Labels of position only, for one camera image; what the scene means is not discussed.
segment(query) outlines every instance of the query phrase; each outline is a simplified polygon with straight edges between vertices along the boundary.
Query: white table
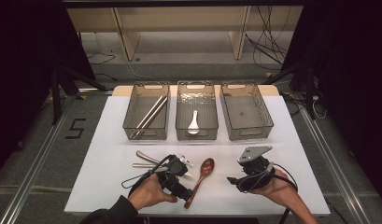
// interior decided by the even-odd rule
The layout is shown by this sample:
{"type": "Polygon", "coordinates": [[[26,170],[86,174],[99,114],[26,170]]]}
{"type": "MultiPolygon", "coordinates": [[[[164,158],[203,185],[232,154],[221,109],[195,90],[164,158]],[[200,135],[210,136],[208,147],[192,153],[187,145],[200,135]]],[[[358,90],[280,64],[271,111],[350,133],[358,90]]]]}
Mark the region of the white table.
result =
{"type": "Polygon", "coordinates": [[[217,95],[219,130],[216,141],[178,142],[175,129],[176,98],[171,98],[168,137],[165,141],[137,143],[129,141],[122,129],[130,97],[110,96],[98,123],[89,151],[78,179],[64,209],[67,213],[84,214],[99,208],[109,208],[120,195],[127,197],[129,189],[121,186],[123,180],[141,175],[147,169],[133,168],[134,162],[146,163],[135,155],[141,150],[152,158],[163,159],[168,154],[185,157],[194,164],[190,172],[194,179],[181,177],[180,183],[193,189],[200,175],[200,165],[213,158],[215,169],[201,184],[189,209],[185,201],[160,203],[139,211],[150,217],[257,217],[282,215],[285,208],[262,196],[241,193],[226,179],[243,177],[237,159],[246,147],[272,146],[264,158],[284,166],[295,178],[299,193],[315,216],[330,214],[317,180],[313,175],[290,114],[281,96],[263,96],[275,124],[266,139],[231,142],[217,95]]]}

